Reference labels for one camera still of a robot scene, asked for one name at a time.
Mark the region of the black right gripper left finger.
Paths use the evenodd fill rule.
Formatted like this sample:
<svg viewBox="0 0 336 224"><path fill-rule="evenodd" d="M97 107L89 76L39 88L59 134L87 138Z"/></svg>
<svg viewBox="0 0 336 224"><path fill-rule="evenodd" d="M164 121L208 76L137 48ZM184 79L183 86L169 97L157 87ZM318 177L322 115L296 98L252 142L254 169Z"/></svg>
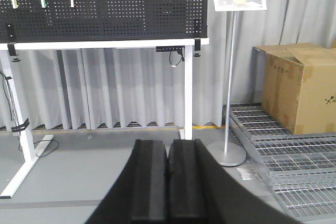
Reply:
<svg viewBox="0 0 336 224"><path fill-rule="evenodd" d="M136 140L121 174L87 223L167 223L167 155L159 140Z"/></svg>

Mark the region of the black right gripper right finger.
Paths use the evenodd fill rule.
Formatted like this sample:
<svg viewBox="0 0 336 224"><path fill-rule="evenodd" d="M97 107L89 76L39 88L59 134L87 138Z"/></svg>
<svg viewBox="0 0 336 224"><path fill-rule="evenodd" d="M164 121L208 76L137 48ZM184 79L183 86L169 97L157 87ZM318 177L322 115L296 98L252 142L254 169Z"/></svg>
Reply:
<svg viewBox="0 0 336 224"><path fill-rule="evenodd" d="M169 223L297 223L232 178L199 139L171 144L168 196Z"/></svg>

